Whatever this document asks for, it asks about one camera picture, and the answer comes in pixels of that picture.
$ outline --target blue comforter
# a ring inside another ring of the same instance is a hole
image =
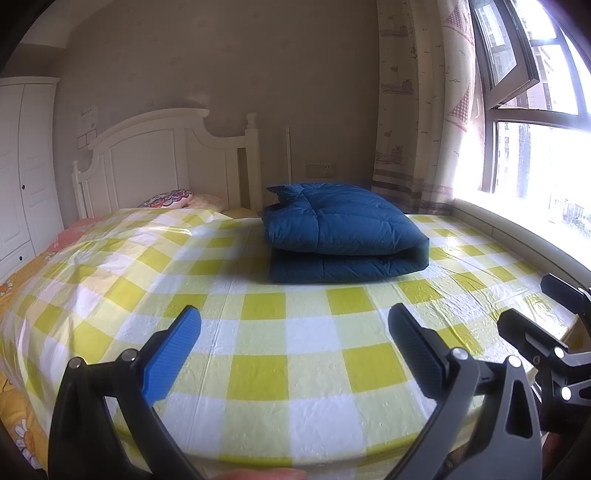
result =
[[[428,238],[375,193],[333,183],[268,190],[279,198],[262,216],[274,281],[379,280],[428,266]]]

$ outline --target ceiling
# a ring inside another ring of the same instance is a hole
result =
[[[56,0],[37,18],[21,43],[66,48],[70,33],[113,0]]]

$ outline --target wall socket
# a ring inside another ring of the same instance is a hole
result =
[[[306,178],[307,179],[329,179],[334,177],[336,172],[335,162],[323,163],[307,163],[306,164]]]

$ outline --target white headboard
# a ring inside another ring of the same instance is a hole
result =
[[[72,179],[80,218],[137,207],[159,193],[191,188],[241,205],[238,149],[246,149],[250,208],[262,210],[256,114],[246,116],[241,137],[214,137],[203,123],[209,110],[170,108],[128,118],[100,134],[88,170],[74,164]]]

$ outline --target wardrobe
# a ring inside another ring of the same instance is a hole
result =
[[[64,229],[53,171],[59,79],[0,79],[0,283]]]

